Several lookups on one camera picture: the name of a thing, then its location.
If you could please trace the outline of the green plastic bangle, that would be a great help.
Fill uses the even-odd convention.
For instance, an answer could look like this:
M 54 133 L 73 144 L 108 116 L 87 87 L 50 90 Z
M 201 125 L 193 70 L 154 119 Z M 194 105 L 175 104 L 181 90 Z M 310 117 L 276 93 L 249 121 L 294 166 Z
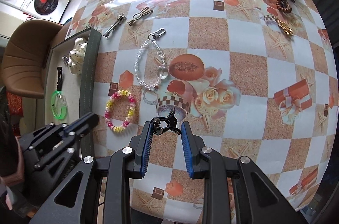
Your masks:
M 65 95 L 58 90 L 55 90 L 51 96 L 51 111 L 53 117 L 57 120 L 63 120 L 67 114 L 67 102 Z

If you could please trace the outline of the black wavy hair clip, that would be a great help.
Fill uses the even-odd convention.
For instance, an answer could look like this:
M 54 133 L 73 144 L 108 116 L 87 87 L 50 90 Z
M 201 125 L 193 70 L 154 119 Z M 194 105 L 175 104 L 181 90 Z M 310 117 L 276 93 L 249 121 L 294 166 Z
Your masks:
M 61 91 L 63 85 L 63 70 L 61 66 L 57 67 L 57 85 L 56 90 Z

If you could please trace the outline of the silver rhinestone small clip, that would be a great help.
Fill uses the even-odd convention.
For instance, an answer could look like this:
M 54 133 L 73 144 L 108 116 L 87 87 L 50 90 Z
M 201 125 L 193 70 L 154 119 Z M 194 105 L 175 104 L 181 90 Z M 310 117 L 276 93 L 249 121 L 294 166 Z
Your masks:
M 62 60 L 67 65 L 68 62 L 69 62 L 69 57 L 65 55 L 65 56 L 62 57 Z

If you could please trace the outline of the white dotted scrunchie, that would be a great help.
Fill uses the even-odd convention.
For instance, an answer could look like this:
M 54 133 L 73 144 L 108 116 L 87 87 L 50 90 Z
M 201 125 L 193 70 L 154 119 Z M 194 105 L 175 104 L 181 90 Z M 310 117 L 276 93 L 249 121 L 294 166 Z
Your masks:
M 87 41 L 85 38 L 80 37 L 75 39 L 74 48 L 69 52 L 68 56 L 68 67 L 72 74 L 81 75 L 86 48 Z

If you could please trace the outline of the black small claw clip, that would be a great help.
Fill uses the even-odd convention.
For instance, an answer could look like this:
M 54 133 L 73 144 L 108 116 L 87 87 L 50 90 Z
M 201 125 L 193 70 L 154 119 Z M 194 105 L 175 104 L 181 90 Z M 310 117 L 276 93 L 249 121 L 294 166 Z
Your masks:
M 151 132 L 160 136 L 168 131 L 181 135 L 181 130 L 177 128 L 178 120 L 175 117 L 176 110 L 172 108 L 166 117 L 154 117 L 151 120 Z

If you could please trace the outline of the silver bar hair clip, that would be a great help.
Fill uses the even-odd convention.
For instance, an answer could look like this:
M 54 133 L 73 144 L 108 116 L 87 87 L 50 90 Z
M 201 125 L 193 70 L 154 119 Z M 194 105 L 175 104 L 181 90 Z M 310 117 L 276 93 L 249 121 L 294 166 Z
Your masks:
M 121 23 L 125 20 L 126 16 L 121 14 L 118 16 L 117 20 L 115 21 L 115 23 L 113 25 L 110 26 L 110 28 L 105 31 L 105 33 L 103 34 L 103 36 L 105 38 L 108 38 L 109 35 L 119 26 L 121 25 Z

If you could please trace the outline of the gold bunny hair clip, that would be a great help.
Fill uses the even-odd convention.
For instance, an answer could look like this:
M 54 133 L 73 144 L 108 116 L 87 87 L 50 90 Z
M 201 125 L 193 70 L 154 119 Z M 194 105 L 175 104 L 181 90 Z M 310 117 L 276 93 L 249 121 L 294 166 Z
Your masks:
M 127 21 L 127 24 L 131 26 L 134 22 L 138 21 L 142 17 L 149 15 L 153 13 L 153 10 L 150 9 L 150 7 L 144 7 L 142 10 L 140 10 L 138 13 L 134 14 L 131 20 Z

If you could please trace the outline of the grey shallow tray box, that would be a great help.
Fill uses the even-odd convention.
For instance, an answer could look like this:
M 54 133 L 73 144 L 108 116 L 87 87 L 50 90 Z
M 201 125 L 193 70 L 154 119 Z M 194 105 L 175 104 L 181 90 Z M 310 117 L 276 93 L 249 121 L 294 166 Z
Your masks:
M 75 40 L 80 37 L 85 38 L 88 45 L 82 73 L 75 75 L 65 66 L 62 56 L 69 54 L 74 47 Z M 102 34 L 100 32 L 93 28 L 88 28 L 70 36 L 52 48 L 46 65 L 47 72 L 44 88 L 44 122 L 46 124 L 51 122 L 70 124 L 93 110 L 95 66 L 101 38 Z M 51 97 L 56 90 L 58 66 L 63 69 L 61 92 L 64 94 L 67 103 L 67 114 L 64 120 L 55 119 L 51 111 Z

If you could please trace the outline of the brown leather chair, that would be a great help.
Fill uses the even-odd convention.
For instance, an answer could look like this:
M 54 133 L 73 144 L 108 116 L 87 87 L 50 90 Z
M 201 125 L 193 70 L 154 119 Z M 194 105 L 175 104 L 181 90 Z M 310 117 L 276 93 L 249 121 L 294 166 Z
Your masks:
M 63 42 L 69 23 L 31 19 L 11 35 L 2 58 L 1 75 L 10 93 L 44 98 L 46 64 L 51 48 Z

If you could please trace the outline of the lower white washing machine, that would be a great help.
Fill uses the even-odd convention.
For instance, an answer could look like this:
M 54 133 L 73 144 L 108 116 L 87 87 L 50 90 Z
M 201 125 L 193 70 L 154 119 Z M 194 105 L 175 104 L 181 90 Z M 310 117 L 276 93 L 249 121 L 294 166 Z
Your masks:
M 24 0 L 21 11 L 37 19 L 59 23 L 69 0 Z

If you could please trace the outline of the checkered patterned tablecloth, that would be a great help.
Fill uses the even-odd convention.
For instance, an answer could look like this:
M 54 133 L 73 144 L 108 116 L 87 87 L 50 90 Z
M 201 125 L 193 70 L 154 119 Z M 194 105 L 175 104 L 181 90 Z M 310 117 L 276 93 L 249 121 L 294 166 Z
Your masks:
M 248 156 L 292 207 L 309 205 L 338 120 L 336 64 L 313 1 L 296 0 L 285 15 L 275 0 L 81 0 L 67 34 L 105 32 L 118 15 L 131 18 L 144 7 L 153 13 L 121 24 L 99 46 L 95 155 L 112 155 L 146 121 L 174 108 L 207 146 L 230 158 Z M 136 53 L 159 28 L 166 30 L 157 43 L 169 73 L 148 90 L 135 79 Z

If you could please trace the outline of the gold leaf hair clip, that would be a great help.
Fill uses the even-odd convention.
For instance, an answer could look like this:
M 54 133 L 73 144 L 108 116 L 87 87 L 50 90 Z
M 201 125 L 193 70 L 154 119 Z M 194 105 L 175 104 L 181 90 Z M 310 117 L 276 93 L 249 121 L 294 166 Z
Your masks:
M 288 24 L 281 21 L 279 18 L 275 18 L 275 22 L 279 26 L 279 28 L 288 36 L 293 36 L 293 30 L 288 26 Z

